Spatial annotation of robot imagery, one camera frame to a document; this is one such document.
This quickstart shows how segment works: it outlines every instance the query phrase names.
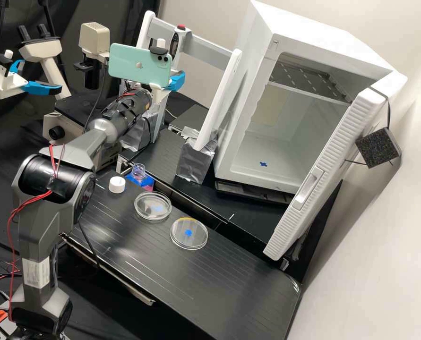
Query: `white arm mount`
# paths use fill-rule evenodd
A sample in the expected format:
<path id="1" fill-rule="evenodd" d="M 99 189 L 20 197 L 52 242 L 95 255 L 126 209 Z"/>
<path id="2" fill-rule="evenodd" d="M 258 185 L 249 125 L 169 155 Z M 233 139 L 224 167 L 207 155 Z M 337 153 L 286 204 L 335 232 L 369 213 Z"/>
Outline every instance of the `white arm mount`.
<path id="1" fill-rule="evenodd" d="M 178 66 L 179 57 L 181 53 L 186 53 L 207 64 L 224 70 L 223 78 L 214 96 L 204 125 L 201 128 L 201 132 L 199 134 L 197 143 L 195 144 L 196 147 L 199 147 L 201 145 L 204 146 L 209 141 L 212 129 L 218 123 L 218 113 L 222 109 L 224 94 L 226 93 L 227 88 L 231 86 L 233 75 L 235 74 L 235 71 L 238 67 L 241 58 L 241 51 L 230 51 L 224 47 L 221 47 L 197 35 L 192 34 L 192 32 L 183 25 L 178 25 L 176 27 L 155 17 L 154 12 L 147 11 L 144 15 L 143 24 L 139 32 L 136 47 L 148 49 L 150 39 L 158 40 L 160 38 L 165 39 L 167 41 L 167 47 L 168 42 L 170 43 L 169 46 L 174 45 L 171 44 L 171 42 L 174 43 L 175 41 L 177 43 L 177 47 L 175 48 L 175 55 L 173 55 L 174 53 L 171 53 L 173 51 L 170 51 L 170 54 L 173 55 L 173 71 Z M 120 94 L 122 94 L 124 90 L 125 85 L 122 81 L 120 86 Z M 161 92 L 162 90 L 160 88 L 153 88 L 153 92 L 155 91 Z M 152 139 L 153 141 L 156 139 L 160 130 L 160 126 L 163 122 L 164 108 L 166 106 L 166 101 L 168 100 L 169 92 L 167 93 L 165 92 L 165 90 L 163 91 L 164 92 L 162 94 L 159 93 L 157 95 L 164 95 L 164 97 L 159 102 L 158 107 L 156 108 L 157 105 L 152 106 L 152 109 L 158 110 L 158 119 L 157 124 L 155 125 L 154 138 Z"/>
<path id="2" fill-rule="evenodd" d="M 62 85 L 62 91 L 56 95 L 56 99 L 71 96 L 70 90 L 54 61 L 54 57 L 62 52 L 59 39 L 27 43 L 19 51 L 26 61 L 40 62 L 46 78 L 50 83 Z"/>

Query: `white wall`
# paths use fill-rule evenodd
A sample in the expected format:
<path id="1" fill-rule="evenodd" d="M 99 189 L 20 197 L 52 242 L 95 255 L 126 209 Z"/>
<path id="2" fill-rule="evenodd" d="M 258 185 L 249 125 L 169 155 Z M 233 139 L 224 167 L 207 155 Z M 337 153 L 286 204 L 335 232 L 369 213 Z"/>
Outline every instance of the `white wall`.
<path id="1" fill-rule="evenodd" d="M 421 340 L 421 95 L 405 117 L 401 166 L 384 190 L 356 220 L 358 202 L 338 197 L 347 217 L 332 211 L 289 340 Z M 369 203 L 356 185 L 348 192 Z"/>
<path id="2" fill-rule="evenodd" d="M 159 17 L 228 49 L 234 47 L 249 0 L 163 0 Z M 263 0 L 305 17 L 347 30 L 408 77 L 421 64 L 421 0 Z M 209 106 L 222 72 L 185 56 L 182 92 Z"/>

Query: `white bottle cap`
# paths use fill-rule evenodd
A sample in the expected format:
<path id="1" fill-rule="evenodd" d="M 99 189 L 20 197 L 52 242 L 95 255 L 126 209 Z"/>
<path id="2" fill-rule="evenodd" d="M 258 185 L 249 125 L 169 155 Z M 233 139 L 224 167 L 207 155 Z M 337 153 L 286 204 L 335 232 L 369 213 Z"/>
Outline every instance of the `white bottle cap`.
<path id="1" fill-rule="evenodd" d="M 157 39 L 157 47 L 164 48 L 166 46 L 166 40 L 163 38 Z"/>
<path id="2" fill-rule="evenodd" d="M 108 189 L 115 194 L 123 193 L 125 190 L 125 178 L 120 176 L 111 177 Z"/>
<path id="3" fill-rule="evenodd" d="M 13 52 L 12 52 L 11 50 L 6 50 L 6 51 L 4 52 L 4 57 L 9 58 L 9 59 L 12 59 L 12 57 L 13 57 Z"/>

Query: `cylindrical motor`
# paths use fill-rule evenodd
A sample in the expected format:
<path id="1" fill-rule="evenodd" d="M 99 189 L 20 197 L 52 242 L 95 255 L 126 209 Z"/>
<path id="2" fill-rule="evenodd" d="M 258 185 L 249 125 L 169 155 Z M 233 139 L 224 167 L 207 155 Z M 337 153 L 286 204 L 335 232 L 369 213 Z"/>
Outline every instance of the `cylindrical motor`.
<path id="1" fill-rule="evenodd" d="M 103 111 L 101 118 L 87 125 L 88 130 L 97 129 L 107 135 L 106 144 L 113 144 L 127 132 L 136 119 L 140 119 L 152 105 L 149 91 L 141 88 L 113 101 Z"/>

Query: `incubator door handle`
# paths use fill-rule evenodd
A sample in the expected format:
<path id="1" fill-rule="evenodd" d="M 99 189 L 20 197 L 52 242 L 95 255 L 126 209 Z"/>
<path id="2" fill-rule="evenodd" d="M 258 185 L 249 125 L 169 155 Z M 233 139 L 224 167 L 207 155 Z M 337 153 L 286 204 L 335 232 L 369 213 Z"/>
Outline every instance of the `incubator door handle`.
<path id="1" fill-rule="evenodd" d="M 295 194 L 295 197 L 292 201 L 292 207 L 297 210 L 301 210 L 309 195 L 313 191 L 316 184 L 319 182 L 320 178 L 324 174 L 324 171 L 319 169 L 317 166 L 313 167 L 309 172 L 308 176 L 303 181 L 298 193 Z"/>

